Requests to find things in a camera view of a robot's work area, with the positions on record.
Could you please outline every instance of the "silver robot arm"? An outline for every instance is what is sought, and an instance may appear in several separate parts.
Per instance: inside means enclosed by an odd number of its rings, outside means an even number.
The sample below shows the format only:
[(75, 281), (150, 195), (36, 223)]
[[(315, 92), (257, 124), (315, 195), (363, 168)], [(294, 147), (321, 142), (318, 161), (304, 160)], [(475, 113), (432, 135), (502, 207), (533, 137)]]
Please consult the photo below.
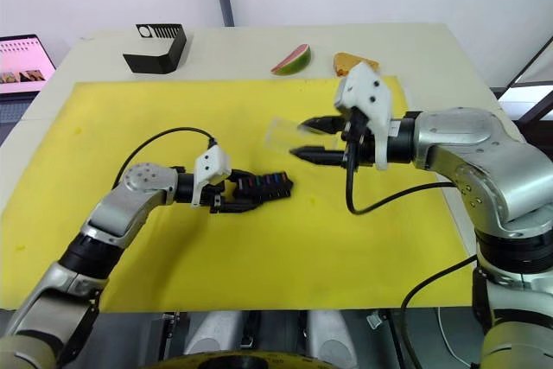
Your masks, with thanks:
[(130, 168), (13, 315), (0, 339), (0, 367), (49, 369), (73, 360), (92, 330), (111, 270), (152, 209), (179, 201), (213, 211), (224, 189), (216, 184), (230, 173), (218, 145), (198, 157), (193, 175), (153, 163)]
[[(449, 178), (477, 240), (473, 309), (487, 331), (480, 367), (553, 368), (553, 162), (509, 137), (488, 111), (410, 112), (390, 120), (391, 93), (363, 63), (340, 82), (334, 106), (341, 117), (303, 124), (342, 130), (346, 151), (290, 152), (347, 169), (412, 162)], [(359, 213), (350, 202), (348, 208)]]

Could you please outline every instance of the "white table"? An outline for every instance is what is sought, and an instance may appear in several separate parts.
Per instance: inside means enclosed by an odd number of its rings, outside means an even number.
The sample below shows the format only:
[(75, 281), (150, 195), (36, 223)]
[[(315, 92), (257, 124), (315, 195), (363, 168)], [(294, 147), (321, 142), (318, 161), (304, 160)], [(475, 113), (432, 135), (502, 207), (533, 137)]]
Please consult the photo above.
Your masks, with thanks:
[[(311, 45), (313, 59), (293, 78), (332, 78), (335, 53), (360, 54), (379, 61), (383, 75), (399, 78), (411, 110), (484, 108), (494, 112), (513, 137), (521, 138), (442, 24), (186, 29), (186, 33), (188, 43), (179, 67), (167, 75), (134, 74), (122, 53), (163, 54), (169, 40), (142, 39), (130, 29), (99, 32), (79, 41), (0, 146), (0, 211), (75, 82), (274, 78), (270, 69), (301, 43)], [(454, 189), (443, 192), (467, 252), (474, 253), (473, 226), (461, 198)]]

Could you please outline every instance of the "laptop screen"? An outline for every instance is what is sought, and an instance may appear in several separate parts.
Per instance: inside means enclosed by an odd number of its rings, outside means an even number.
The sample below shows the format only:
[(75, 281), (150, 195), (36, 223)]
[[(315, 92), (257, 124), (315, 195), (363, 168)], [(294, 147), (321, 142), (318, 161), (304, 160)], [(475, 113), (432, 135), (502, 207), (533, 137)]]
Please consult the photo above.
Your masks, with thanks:
[(0, 37), (0, 97), (39, 92), (54, 71), (36, 35)]

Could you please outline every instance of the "bread slice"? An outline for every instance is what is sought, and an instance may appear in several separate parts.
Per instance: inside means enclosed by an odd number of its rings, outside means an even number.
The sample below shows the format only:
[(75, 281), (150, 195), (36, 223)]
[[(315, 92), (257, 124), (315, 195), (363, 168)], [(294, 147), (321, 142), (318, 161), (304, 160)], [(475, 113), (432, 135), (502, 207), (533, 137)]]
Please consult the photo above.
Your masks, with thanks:
[(348, 75), (350, 70), (359, 64), (361, 61), (366, 62), (371, 68), (376, 71), (380, 64), (375, 60), (368, 60), (357, 55), (347, 54), (345, 52), (339, 52), (334, 56), (334, 71), (339, 77)]

